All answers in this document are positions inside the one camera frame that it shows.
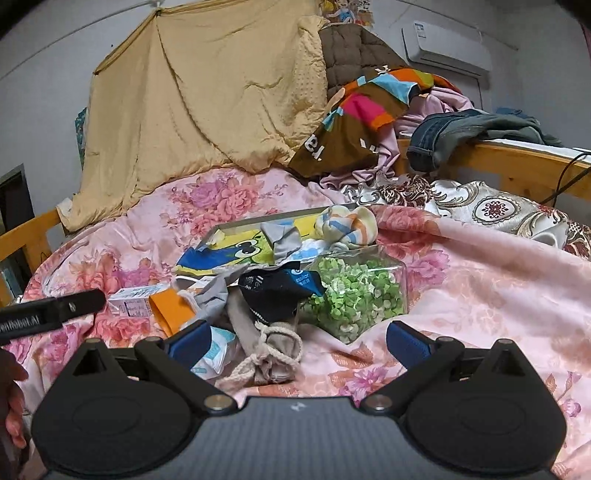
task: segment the wooden bed frame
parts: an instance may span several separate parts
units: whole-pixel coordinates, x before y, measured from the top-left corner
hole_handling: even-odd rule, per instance
[[[395,170],[399,175],[408,171],[406,151],[409,143],[409,140],[398,141],[402,161],[396,162]],[[568,158],[538,151],[478,143],[456,149],[444,175],[454,179],[461,167],[497,174],[501,178],[499,190],[540,202],[554,192],[558,178],[569,161]],[[588,166],[578,162],[573,164],[564,175],[563,184]],[[591,175],[573,185],[569,194],[591,200]],[[51,255],[46,232],[59,224],[60,217],[54,209],[3,234],[0,236],[0,260],[22,248],[31,272],[34,272]],[[6,306],[10,301],[11,295],[0,278],[0,306]]]

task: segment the cartoon eye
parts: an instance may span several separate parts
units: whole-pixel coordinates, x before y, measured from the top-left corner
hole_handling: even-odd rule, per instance
[[[239,248],[238,252],[234,254],[236,258],[254,257],[261,252],[261,249],[256,247],[256,240],[246,240],[236,245]]]

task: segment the air conditioner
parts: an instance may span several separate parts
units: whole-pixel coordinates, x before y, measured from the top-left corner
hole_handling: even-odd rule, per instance
[[[484,77],[492,71],[491,54],[480,42],[426,22],[402,28],[409,61]]]

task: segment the metal screw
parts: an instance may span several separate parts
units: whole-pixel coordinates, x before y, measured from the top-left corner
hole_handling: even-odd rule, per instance
[[[384,411],[392,406],[392,400],[386,395],[372,395],[365,399],[365,406],[375,411]]]
[[[228,397],[227,395],[210,395],[205,399],[203,404],[209,410],[222,411],[230,408],[233,400],[232,397]]]

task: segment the striped towel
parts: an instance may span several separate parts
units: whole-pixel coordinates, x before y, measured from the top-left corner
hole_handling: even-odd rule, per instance
[[[350,211],[343,205],[334,205],[316,219],[314,233],[331,243],[331,250],[351,250],[373,244],[378,236],[378,224],[366,207]]]

